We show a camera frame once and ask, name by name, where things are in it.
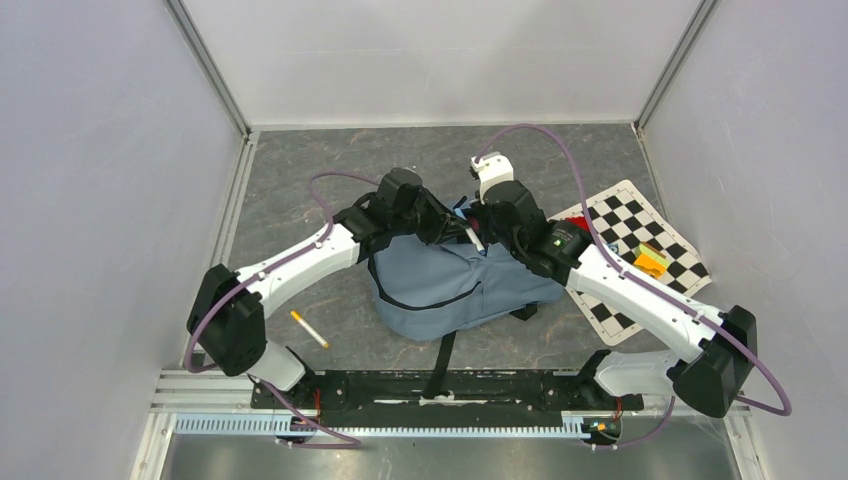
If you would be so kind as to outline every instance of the black strap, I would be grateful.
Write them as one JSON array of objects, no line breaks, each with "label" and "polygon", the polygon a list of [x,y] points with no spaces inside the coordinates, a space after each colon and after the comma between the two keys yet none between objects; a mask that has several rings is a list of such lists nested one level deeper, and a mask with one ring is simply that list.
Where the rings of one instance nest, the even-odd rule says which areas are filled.
[{"label": "black strap", "polygon": [[380,299],[381,300],[383,300],[384,302],[386,302],[390,305],[394,305],[398,308],[402,308],[404,310],[412,310],[414,312],[421,311],[421,310],[429,310],[431,308],[441,308],[441,307],[444,307],[445,305],[450,305],[453,302],[456,302],[458,300],[462,300],[463,298],[471,295],[474,292],[474,290],[477,287],[480,286],[480,282],[478,281],[477,283],[474,284],[474,286],[471,288],[471,290],[468,290],[467,292],[460,293],[459,295],[457,295],[457,296],[455,296],[455,297],[453,297],[449,300],[444,300],[442,302],[437,302],[437,303],[434,303],[432,305],[427,305],[427,306],[424,306],[424,307],[413,307],[412,305],[407,305],[405,303],[398,302],[397,300],[392,298],[388,293],[386,293],[386,291],[383,289],[383,284],[380,283],[380,278],[377,276],[377,259],[375,258],[374,255],[372,255],[368,259],[368,273],[371,274],[371,278],[373,278],[374,283],[377,284],[377,291],[380,292]]},{"label": "black strap", "polygon": [[445,374],[448,372],[448,364],[450,363],[451,352],[453,352],[453,342],[456,340],[456,330],[442,337],[442,344],[439,346],[439,356],[436,358],[436,367],[433,368],[433,375],[430,380],[427,380],[427,386],[421,392],[421,396],[427,399],[434,399],[442,390],[442,382],[445,380]]}]

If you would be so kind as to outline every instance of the white cable holder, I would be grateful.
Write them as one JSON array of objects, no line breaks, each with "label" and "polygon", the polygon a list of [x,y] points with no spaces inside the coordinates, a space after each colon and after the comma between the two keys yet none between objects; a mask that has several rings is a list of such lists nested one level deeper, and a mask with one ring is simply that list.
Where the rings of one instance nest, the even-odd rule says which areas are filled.
[{"label": "white cable holder", "polygon": [[512,164],[500,152],[492,152],[480,157],[477,162],[474,161],[475,158],[471,158],[471,170],[480,180],[480,203],[486,203],[483,199],[487,190],[501,182],[514,179]]}]

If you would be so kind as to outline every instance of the aluminum frame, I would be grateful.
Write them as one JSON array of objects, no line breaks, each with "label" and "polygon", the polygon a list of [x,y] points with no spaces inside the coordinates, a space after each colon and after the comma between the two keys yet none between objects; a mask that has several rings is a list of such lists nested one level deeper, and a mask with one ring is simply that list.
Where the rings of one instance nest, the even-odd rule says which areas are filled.
[{"label": "aluminum frame", "polygon": [[639,116],[636,117],[636,120],[633,122],[633,128],[636,130],[636,133],[640,136],[640,138],[642,130],[644,130],[645,125],[647,125],[650,121],[651,116],[653,116],[657,109],[657,105],[659,105],[663,96],[665,96],[665,92],[668,90],[668,87],[671,85],[674,77],[677,76],[677,72],[680,70],[680,67],[689,55],[692,45],[695,44],[695,41],[701,34],[704,25],[707,23],[707,20],[709,20],[710,15],[718,2],[719,0],[701,0],[701,3],[698,4],[698,8],[695,9],[695,13],[689,20],[686,30],[683,31],[683,35],[677,42],[677,46],[674,47],[671,57],[669,57],[665,68],[663,68],[660,77],[657,79],[657,83],[654,85],[653,90],[651,90],[651,94],[648,95],[648,100],[639,112]]}]

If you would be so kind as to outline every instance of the purple cable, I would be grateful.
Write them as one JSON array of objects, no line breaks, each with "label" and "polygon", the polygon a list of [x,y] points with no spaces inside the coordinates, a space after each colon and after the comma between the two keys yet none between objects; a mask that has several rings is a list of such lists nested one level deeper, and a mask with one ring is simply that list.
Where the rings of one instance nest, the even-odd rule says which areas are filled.
[{"label": "purple cable", "polygon": [[[209,322],[212,321],[212,319],[215,317],[215,315],[218,314],[218,312],[221,310],[221,308],[224,307],[224,305],[226,305],[230,300],[232,300],[233,297],[235,297],[239,292],[241,292],[245,288],[249,287],[254,282],[258,281],[259,277],[260,277],[260,273],[264,273],[264,274],[267,275],[270,272],[272,272],[272,271],[280,268],[281,266],[285,265],[286,263],[294,260],[295,258],[300,257],[301,255],[305,254],[306,252],[313,250],[315,248],[316,243],[323,242],[333,232],[333,210],[332,210],[332,208],[330,208],[330,206],[327,204],[327,202],[324,200],[324,198],[320,194],[318,194],[317,191],[315,191],[315,181],[318,180],[319,178],[329,177],[329,176],[348,177],[348,178],[353,178],[353,179],[356,179],[356,180],[361,180],[363,182],[367,182],[367,183],[370,183],[372,185],[377,185],[377,182],[371,180],[370,178],[366,178],[362,175],[358,175],[356,173],[350,173],[350,172],[329,171],[329,172],[321,172],[321,173],[313,175],[312,178],[309,179],[309,193],[312,195],[312,198],[316,202],[318,202],[318,205],[321,206],[321,209],[324,211],[324,214],[327,217],[327,228],[324,229],[324,233],[322,233],[321,236],[318,237],[317,240],[315,240],[315,242],[309,243],[308,245],[301,248],[300,250],[297,250],[297,251],[295,251],[295,252],[293,252],[289,255],[286,255],[285,257],[283,257],[283,258],[277,260],[276,262],[268,265],[267,267],[262,269],[261,272],[257,272],[256,274],[250,276],[250,278],[239,283],[236,287],[234,287],[232,290],[227,292],[223,297],[221,297],[221,299],[218,300],[215,303],[215,305],[213,305],[212,308],[209,309],[208,312],[206,312],[206,316],[203,317],[203,320],[201,320],[200,323],[197,325],[197,327],[194,329],[194,333],[192,333],[191,338],[188,341],[188,346],[186,347],[185,355],[183,356],[183,366],[185,367],[186,370],[188,370],[191,373],[200,373],[200,372],[205,372],[205,371],[211,370],[211,369],[213,369],[217,366],[214,363],[210,363],[208,365],[196,367],[191,362],[191,355],[194,352],[194,347],[197,346],[197,342],[200,339],[200,336],[203,334],[203,330],[206,329],[206,326],[209,325]],[[262,382],[263,385],[265,385],[266,388],[268,388],[268,390],[271,391],[272,394],[274,394],[275,397],[277,397],[277,400],[279,400],[280,403],[285,405],[285,407],[288,408],[289,410],[291,410],[291,412],[295,416],[297,416],[298,418],[300,418],[301,420],[306,422],[308,425],[310,425],[314,428],[317,428],[318,430],[321,430],[322,432],[324,432],[328,435],[331,435],[333,437],[336,437],[336,438],[339,438],[339,439],[344,440],[346,442],[349,442],[347,444],[299,444],[299,445],[297,445],[297,447],[299,447],[299,448],[315,448],[315,449],[318,449],[318,448],[328,448],[328,449],[357,448],[362,444],[359,440],[357,440],[355,438],[348,437],[348,436],[342,435],[340,433],[337,434],[336,432],[333,432],[333,431],[331,431],[331,430],[329,430],[325,427],[322,427],[321,425],[318,425],[317,423],[313,422],[312,420],[306,418],[296,408],[294,408],[294,405],[292,405],[291,402],[286,400],[286,398],[282,394],[282,392],[280,392],[275,386],[273,386],[270,382],[266,382],[265,380],[260,379],[260,381]]]}]

